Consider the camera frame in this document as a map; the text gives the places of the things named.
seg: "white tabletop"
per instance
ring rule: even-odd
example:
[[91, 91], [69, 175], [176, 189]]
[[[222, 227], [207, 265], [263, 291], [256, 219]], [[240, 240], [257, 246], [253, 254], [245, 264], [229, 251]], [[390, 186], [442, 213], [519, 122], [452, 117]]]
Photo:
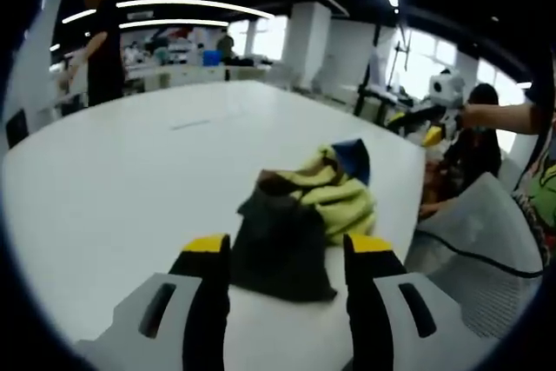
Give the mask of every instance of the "white tabletop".
[[[361, 138], [374, 234], [404, 260], [425, 153], [371, 123], [257, 82], [166, 89], [78, 112], [4, 159], [10, 239], [43, 310], [68, 341], [94, 339], [114, 306], [167, 272], [200, 235], [235, 236], [261, 169], [296, 169], [327, 142]], [[352, 354], [340, 248], [334, 302], [292, 304], [230, 288], [226, 369], [337, 370]]]

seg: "man in black shirt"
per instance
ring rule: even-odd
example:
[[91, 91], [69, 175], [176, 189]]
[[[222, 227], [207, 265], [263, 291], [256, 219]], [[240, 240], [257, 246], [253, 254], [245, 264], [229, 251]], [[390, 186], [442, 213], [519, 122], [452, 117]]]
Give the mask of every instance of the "man in black shirt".
[[120, 28], [114, 0], [83, 1], [88, 9], [96, 9], [90, 29], [91, 40], [84, 53], [71, 64], [61, 84], [71, 83], [79, 66], [89, 62], [89, 106], [95, 106], [122, 97], [125, 76], [120, 51]]

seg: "woman with dark hair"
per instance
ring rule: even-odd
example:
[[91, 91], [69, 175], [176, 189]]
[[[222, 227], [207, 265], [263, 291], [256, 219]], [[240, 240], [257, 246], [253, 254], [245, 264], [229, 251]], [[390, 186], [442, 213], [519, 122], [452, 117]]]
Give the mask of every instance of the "woman with dark hair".
[[[498, 94], [490, 84], [479, 84], [471, 92], [468, 103], [498, 105]], [[427, 190], [420, 207], [420, 217], [435, 214], [484, 173], [497, 176], [501, 162], [496, 130], [462, 130], [442, 162], [427, 164]]]

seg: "white pillar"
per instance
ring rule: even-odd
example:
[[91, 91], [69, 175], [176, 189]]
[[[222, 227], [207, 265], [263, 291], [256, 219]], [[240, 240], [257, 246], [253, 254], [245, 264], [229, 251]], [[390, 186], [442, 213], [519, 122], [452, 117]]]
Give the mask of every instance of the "white pillar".
[[247, 37], [245, 39], [245, 56], [253, 54], [253, 44], [255, 43], [257, 21], [249, 21], [247, 27]]
[[6, 123], [21, 108], [25, 111], [30, 134], [50, 121], [42, 120], [39, 110], [56, 99], [56, 89], [50, 88], [50, 43], [62, 0], [43, 0], [43, 10], [30, 27], [11, 71], [3, 122]]
[[320, 3], [298, 3], [292, 9], [283, 62], [297, 73], [299, 87], [309, 88], [322, 66], [331, 15]]

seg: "hand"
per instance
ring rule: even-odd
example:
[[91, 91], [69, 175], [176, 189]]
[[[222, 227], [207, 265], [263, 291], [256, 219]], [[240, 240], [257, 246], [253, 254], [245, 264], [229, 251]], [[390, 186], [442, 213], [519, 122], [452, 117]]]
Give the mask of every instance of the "hand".
[[424, 203], [424, 204], [421, 204], [420, 209], [419, 209], [419, 218], [420, 219], [426, 219], [428, 217], [431, 217], [436, 212], [438, 212], [438, 210], [439, 210], [438, 203]]
[[77, 66], [71, 66], [64, 74], [62, 74], [62, 76], [58, 79], [58, 86], [60, 87], [60, 89], [69, 88], [71, 82], [73, 82], [73, 79], [76, 76], [77, 70]]

